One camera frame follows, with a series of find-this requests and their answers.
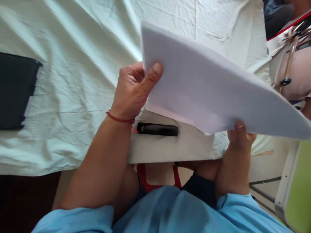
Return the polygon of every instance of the white paper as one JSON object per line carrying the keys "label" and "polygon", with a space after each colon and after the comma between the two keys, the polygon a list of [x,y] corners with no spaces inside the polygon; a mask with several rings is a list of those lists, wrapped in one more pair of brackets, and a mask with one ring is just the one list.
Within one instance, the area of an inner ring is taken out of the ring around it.
{"label": "white paper", "polygon": [[163,64],[145,109],[205,133],[233,129],[297,139],[311,137],[310,121],[284,97],[212,49],[142,22],[145,70]]}

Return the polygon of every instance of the red string bracelet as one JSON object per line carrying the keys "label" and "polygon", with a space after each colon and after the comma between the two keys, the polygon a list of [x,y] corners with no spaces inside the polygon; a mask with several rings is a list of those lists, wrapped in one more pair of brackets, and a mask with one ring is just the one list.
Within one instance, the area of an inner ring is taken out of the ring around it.
{"label": "red string bracelet", "polygon": [[135,123],[135,119],[133,120],[121,120],[121,119],[118,119],[116,117],[114,117],[113,115],[110,114],[110,112],[106,112],[106,114],[112,119],[112,120],[115,120],[115,121],[118,121],[118,122],[122,122],[122,123],[130,123],[132,124],[132,129],[134,132],[138,133],[138,131],[134,128],[133,124]]}

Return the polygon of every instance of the dark floor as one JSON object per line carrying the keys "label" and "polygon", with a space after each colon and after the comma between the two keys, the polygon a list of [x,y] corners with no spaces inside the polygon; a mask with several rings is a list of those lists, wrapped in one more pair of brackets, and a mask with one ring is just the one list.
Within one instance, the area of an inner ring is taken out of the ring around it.
{"label": "dark floor", "polygon": [[61,172],[38,177],[0,176],[0,232],[29,233],[52,209]]}

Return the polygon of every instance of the hand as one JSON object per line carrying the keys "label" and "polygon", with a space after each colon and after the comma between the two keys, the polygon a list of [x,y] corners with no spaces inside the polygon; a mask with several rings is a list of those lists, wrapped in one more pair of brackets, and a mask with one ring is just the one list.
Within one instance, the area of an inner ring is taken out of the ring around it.
{"label": "hand", "polygon": [[154,64],[145,77],[142,62],[121,68],[111,115],[122,120],[135,119],[162,74],[163,66],[160,63]]}
{"label": "hand", "polygon": [[246,127],[243,122],[238,121],[234,130],[228,130],[228,139],[230,141],[229,146],[237,150],[243,150],[250,152],[252,144],[256,139],[256,134],[247,133]]}

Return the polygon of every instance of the green chair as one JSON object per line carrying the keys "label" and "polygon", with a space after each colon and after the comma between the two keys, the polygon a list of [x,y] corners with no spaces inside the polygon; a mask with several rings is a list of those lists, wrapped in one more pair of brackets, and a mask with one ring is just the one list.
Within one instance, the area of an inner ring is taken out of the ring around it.
{"label": "green chair", "polygon": [[274,205],[292,231],[311,232],[311,142],[297,142],[290,149]]}

